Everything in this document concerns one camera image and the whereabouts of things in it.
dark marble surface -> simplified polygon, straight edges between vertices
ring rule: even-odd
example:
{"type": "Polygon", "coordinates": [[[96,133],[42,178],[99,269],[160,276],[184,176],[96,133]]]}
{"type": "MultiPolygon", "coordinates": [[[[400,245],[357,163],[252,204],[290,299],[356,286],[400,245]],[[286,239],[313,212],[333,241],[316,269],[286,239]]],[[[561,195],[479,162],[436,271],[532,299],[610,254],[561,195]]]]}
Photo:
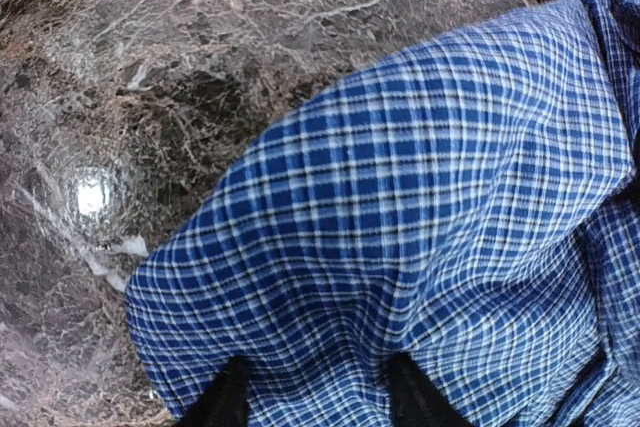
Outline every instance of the dark marble surface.
{"type": "Polygon", "coordinates": [[[0,426],[169,425],[121,290],[336,77],[544,0],[0,0],[0,426]]]}

